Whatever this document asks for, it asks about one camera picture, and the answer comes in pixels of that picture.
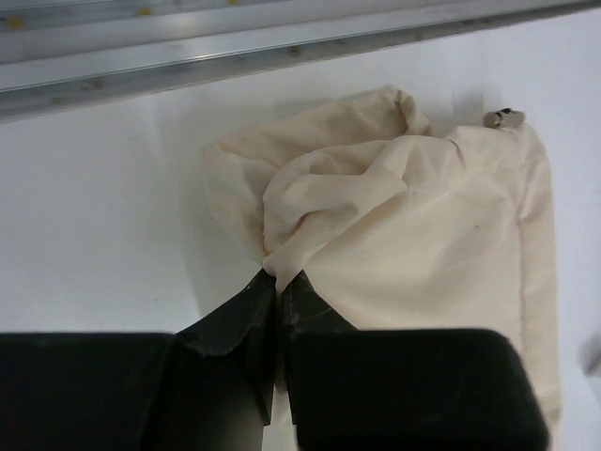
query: fabric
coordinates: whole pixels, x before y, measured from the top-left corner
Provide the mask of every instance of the fabric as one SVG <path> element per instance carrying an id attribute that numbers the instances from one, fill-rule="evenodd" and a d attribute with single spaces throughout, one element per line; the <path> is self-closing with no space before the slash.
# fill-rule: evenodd
<path id="1" fill-rule="evenodd" d="M 280 292 L 305 269 L 360 329 L 476 326 L 507 336 L 554 427 L 549 166 L 531 127 L 494 125 L 435 137 L 404 92 L 333 102 L 208 146 L 206 191 Z"/>

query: cloth bag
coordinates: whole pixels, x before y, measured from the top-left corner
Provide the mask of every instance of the cloth bag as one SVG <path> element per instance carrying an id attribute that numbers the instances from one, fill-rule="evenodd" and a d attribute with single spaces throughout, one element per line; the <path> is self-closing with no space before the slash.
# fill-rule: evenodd
<path id="1" fill-rule="evenodd" d="M 555 428 L 549 164 L 531 127 L 495 126 L 436 137 L 410 95 L 381 91 L 208 146 L 205 188 L 217 220 L 279 292 L 305 270 L 359 329 L 507 336 Z M 276 399 L 275 421 L 292 434 L 286 402 Z"/>

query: beige fabric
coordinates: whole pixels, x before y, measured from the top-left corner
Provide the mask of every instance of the beige fabric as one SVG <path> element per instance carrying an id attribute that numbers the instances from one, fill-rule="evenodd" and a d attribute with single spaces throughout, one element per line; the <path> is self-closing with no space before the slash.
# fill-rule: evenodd
<path id="1" fill-rule="evenodd" d="M 205 160 L 217 219 L 278 290 L 305 269 L 361 329 L 499 331 L 557 423 L 551 184 L 532 128 L 433 137 L 412 97 L 383 91 L 226 137 Z"/>

